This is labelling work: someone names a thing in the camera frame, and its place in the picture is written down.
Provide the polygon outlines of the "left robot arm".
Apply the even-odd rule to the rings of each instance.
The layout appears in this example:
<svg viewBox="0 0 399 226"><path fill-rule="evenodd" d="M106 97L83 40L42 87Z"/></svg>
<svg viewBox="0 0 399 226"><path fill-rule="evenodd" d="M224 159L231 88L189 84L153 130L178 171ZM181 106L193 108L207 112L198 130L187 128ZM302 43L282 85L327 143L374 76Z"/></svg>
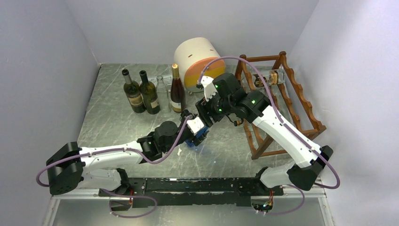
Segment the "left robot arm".
<svg viewBox="0 0 399 226"><path fill-rule="evenodd" d="M61 195L74 189L98 188L119 196L130 190L130 182L122 164L159 164L175 147L191 142L198 145L198 135L206 125L197 115L185 110L181 124L161 123L154 131L136 141L107 147L80 147L77 142L62 146L46 161L51 195Z"/></svg>

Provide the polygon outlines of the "blue glass bottle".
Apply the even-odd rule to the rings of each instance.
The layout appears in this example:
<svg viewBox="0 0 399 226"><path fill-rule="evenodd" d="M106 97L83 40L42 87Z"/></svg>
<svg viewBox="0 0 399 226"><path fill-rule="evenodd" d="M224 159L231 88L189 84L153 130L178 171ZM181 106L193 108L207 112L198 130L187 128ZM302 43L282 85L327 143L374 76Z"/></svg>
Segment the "blue glass bottle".
<svg viewBox="0 0 399 226"><path fill-rule="evenodd" d="M208 127L204 127L192 139L186 140L185 143L189 147L199 146L206 139L208 132Z"/></svg>

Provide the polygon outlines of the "dark green wine bottle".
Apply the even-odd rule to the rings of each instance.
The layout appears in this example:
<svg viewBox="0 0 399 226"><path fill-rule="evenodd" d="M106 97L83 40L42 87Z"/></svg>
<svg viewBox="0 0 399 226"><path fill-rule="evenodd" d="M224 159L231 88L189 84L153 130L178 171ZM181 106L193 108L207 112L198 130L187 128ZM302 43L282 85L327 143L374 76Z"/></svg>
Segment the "dark green wine bottle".
<svg viewBox="0 0 399 226"><path fill-rule="evenodd" d="M160 105L155 85L148 80L147 72L141 70L139 72L142 83L140 84L140 92L144 101L144 105L149 114L158 114Z"/></svg>

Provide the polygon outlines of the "clear square glass bottle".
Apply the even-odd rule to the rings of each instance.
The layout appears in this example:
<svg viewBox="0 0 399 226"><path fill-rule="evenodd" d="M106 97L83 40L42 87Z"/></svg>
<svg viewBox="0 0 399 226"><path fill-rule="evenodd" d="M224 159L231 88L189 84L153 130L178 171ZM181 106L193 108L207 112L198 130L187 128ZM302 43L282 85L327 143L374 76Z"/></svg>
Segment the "clear square glass bottle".
<svg viewBox="0 0 399 226"><path fill-rule="evenodd" d="M168 96L167 86L164 82L164 78L162 75L158 75L156 79L157 79L156 91L160 105L160 110L163 113L168 113L171 111L171 107L170 107L170 100Z"/></svg>

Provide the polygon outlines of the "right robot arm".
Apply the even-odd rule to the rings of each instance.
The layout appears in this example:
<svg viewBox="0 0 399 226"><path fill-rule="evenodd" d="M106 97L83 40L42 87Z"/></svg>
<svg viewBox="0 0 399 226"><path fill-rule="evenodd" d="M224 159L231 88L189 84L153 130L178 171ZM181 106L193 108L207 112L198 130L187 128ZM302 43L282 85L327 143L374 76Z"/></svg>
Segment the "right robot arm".
<svg viewBox="0 0 399 226"><path fill-rule="evenodd" d="M196 103L199 116L206 126L230 114L236 115L263 130L291 156L293 161L282 166L262 169L254 182L254 190L267 194L272 187L292 184L309 191L333 154L329 146L309 140L279 111L269 98L258 90L246 92L232 73L223 73L215 79L203 76L200 86L204 98Z"/></svg>

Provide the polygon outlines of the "green wine bottle tan label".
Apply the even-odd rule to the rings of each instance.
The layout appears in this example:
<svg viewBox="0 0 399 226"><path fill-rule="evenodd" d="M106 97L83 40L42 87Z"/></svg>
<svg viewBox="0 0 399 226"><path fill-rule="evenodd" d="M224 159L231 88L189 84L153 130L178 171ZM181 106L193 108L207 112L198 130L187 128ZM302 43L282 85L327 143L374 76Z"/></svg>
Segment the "green wine bottle tan label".
<svg viewBox="0 0 399 226"><path fill-rule="evenodd" d="M143 113L146 111L143 98L139 89L139 84L131 79L128 69L122 70L122 75L125 80L123 90L130 103L131 108L135 113Z"/></svg>

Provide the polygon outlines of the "gold-foil dark wine bottle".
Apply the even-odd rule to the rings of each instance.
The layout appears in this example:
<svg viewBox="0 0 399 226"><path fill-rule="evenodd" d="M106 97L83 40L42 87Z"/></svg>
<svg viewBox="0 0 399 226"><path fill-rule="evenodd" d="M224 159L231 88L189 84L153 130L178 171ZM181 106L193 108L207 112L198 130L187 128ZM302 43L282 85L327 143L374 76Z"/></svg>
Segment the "gold-foil dark wine bottle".
<svg viewBox="0 0 399 226"><path fill-rule="evenodd" d="M186 97L183 83L180 79L179 67L172 64L172 85L170 91L172 110L181 113L186 108Z"/></svg>

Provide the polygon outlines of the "small clear black-cap bottle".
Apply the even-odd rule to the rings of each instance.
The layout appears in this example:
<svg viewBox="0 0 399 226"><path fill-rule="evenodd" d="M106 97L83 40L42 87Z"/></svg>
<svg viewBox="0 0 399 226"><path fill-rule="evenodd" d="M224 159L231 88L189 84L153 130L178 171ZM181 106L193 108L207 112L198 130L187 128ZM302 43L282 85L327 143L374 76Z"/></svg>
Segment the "small clear black-cap bottle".
<svg viewBox="0 0 399 226"><path fill-rule="evenodd" d="M265 80L267 86L272 86L272 85L277 85L277 84L282 84L285 82L285 71L284 70L268 70L268 71L261 71L261 74L263 75L263 79ZM254 86L256 88L261 88L264 86L263 82L259 78L258 74L252 74L253 77L255 78L254 80Z"/></svg>

